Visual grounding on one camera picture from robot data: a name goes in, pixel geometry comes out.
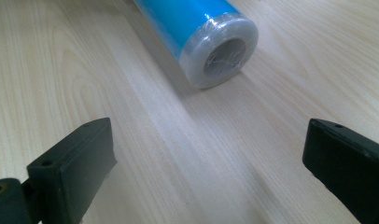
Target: clear plastic film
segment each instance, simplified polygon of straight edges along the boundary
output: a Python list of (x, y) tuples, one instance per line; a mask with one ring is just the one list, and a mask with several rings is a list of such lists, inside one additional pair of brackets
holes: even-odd
[(254, 52), (257, 27), (225, 0), (134, 0), (199, 89), (235, 76)]

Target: wood grain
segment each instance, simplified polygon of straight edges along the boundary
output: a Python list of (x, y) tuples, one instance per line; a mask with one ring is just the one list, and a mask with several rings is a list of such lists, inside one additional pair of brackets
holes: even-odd
[(309, 118), (379, 143), (379, 0), (232, 3), (258, 48), (198, 91), (130, 0), (0, 0), (0, 178), (110, 117), (84, 223), (358, 223), (302, 150)]

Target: light wood surface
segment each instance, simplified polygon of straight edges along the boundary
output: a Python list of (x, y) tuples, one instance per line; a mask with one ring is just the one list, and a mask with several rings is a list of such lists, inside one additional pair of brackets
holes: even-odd
[(379, 0), (232, 3), (258, 48), (198, 91), (130, 0), (0, 0), (0, 178), (110, 117), (83, 223), (358, 223), (302, 150), (310, 118), (379, 143)]

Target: blue label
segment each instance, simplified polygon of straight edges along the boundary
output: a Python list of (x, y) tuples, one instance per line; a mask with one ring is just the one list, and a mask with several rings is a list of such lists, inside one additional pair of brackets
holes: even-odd
[(135, 0), (175, 56), (205, 22), (238, 12), (225, 0)]

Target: black clamp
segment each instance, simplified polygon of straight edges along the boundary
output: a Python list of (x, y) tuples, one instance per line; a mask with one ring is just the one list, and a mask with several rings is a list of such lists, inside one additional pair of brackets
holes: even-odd
[(379, 224), (379, 144), (343, 125), (311, 119), (303, 164), (363, 224)]
[(27, 166), (23, 184), (0, 180), (0, 224), (78, 224), (116, 163), (110, 119), (80, 126)]

